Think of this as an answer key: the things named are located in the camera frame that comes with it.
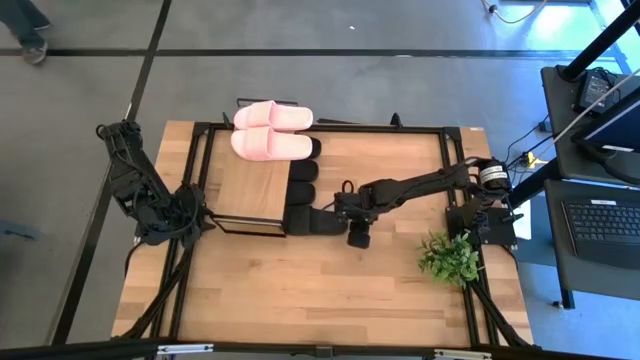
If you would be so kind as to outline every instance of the pant leg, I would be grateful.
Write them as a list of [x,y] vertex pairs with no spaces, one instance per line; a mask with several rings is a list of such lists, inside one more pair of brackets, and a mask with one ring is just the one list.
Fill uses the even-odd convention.
[[17,0],[18,6],[22,9],[24,16],[31,21],[33,27],[41,27],[49,25],[49,19],[38,8],[33,5],[31,0]]
[[11,30],[22,47],[44,46],[44,39],[33,30],[33,24],[20,8],[18,0],[0,0],[0,22]]

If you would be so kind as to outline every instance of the wooden table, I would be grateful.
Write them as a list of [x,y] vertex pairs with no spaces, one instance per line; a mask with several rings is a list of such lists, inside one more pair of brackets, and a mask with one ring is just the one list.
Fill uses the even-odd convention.
[[[182,178],[192,122],[168,122],[156,168],[170,190]],[[314,132],[316,208],[333,200],[345,179],[356,188],[380,178],[404,179],[442,167],[437,136]],[[229,151],[229,131],[215,133],[205,195],[214,207]],[[463,128],[465,155],[489,156],[485,133]],[[195,174],[202,153],[195,162]],[[406,202],[371,227],[371,247],[349,247],[344,236],[273,238],[206,232],[196,243],[179,338],[282,344],[468,346],[463,296],[436,284],[416,265],[416,248],[445,227],[445,193]],[[155,296],[167,243],[134,254],[113,334],[129,329]],[[515,263],[497,246],[483,246],[491,295],[506,319],[532,341]],[[162,334],[167,334],[172,306]],[[475,301],[480,337],[488,342]]]

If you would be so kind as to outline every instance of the black slipper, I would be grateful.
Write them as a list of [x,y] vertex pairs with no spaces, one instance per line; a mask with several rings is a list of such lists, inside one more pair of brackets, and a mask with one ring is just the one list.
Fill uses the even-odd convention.
[[347,222],[338,221],[333,211],[311,206],[287,206],[283,225],[287,235],[296,236],[342,235],[348,228]]
[[318,178],[318,164],[311,160],[296,160],[289,167],[289,181],[314,182]]
[[320,156],[322,152],[322,143],[320,140],[312,138],[311,136],[309,136],[309,138],[311,138],[311,155],[309,155],[307,159],[315,159]]
[[307,182],[290,181],[287,184],[285,205],[309,205],[316,199],[316,188]]

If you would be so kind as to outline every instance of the white cable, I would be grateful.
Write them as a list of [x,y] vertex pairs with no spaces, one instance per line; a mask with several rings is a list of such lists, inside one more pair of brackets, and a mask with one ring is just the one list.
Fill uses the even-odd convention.
[[[525,15],[525,16],[523,16],[523,17],[521,17],[521,18],[520,18],[520,19],[518,19],[518,20],[514,20],[514,21],[509,21],[509,20],[507,20],[507,19],[503,18],[502,16],[500,16],[500,14],[498,13],[497,6],[496,6],[496,10],[495,10],[492,14],[496,14],[496,16],[498,17],[498,19],[502,20],[502,22],[504,22],[504,23],[506,23],[506,24],[517,24],[517,23],[519,23],[520,21],[522,21],[522,20],[524,20],[524,19],[528,18],[529,16],[533,15],[536,11],[538,11],[538,9],[540,9],[540,8],[542,7],[542,5],[546,4],[546,3],[547,3],[547,1],[549,1],[549,0],[542,0],[542,2],[541,2],[540,4],[538,4],[535,8],[533,8],[533,10],[531,10],[531,12],[530,12],[530,13],[528,13],[527,15]],[[482,2],[483,2],[487,7],[489,7],[489,8],[491,8],[491,6],[493,6],[493,5],[489,4],[489,1],[488,1],[488,0],[482,0]]]
[[580,113],[580,115],[578,115],[575,119],[573,119],[573,121],[567,125],[567,127],[562,130],[562,132],[560,132],[560,134],[558,134],[558,136],[553,138],[553,141],[551,142],[551,144],[549,144],[549,146],[547,146],[544,150],[542,150],[542,152],[540,153],[540,155],[538,155],[534,160],[533,163],[535,163],[536,161],[540,160],[540,158],[542,157],[542,155],[544,155],[547,151],[549,151],[549,149],[551,149],[553,147],[553,145],[555,145],[555,143],[557,143],[566,133],[567,131],[571,130],[571,128],[573,127],[573,125],[575,125],[578,121],[580,121],[580,119],[582,119],[589,111],[591,111],[591,109],[593,109],[596,105],[598,105],[602,100],[604,100],[607,96],[609,96],[611,93],[613,93],[614,91],[616,91],[620,86],[622,86],[622,84],[626,83],[627,81],[629,81],[632,77],[634,77],[637,73],[640,72],[640,68],[638,68],[638,70],[634,71],[631,75],[627,76],[626,78],[624,78],[622,81],[620,81],[619,83],[615,84],[611,89],[609,89],[609,91],[607,91],[606,93],[604,93],[602,96],[600,96],[600,98],[598,98],[598,100],[594,101],[591,105],[589,105],[588,108],[584,109],[584,111],[582,113]]

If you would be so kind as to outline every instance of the green plant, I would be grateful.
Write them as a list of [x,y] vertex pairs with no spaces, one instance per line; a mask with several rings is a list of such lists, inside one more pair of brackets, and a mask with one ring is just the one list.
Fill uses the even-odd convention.
[[469,234],[456,235],[449,241],[446,232],[431,234],[428,242],[422,240],[418,267],[424,273],[429,270],[436,281],[466,287],[466,282],[478,279],[478,252],[472,251],[467,240]]

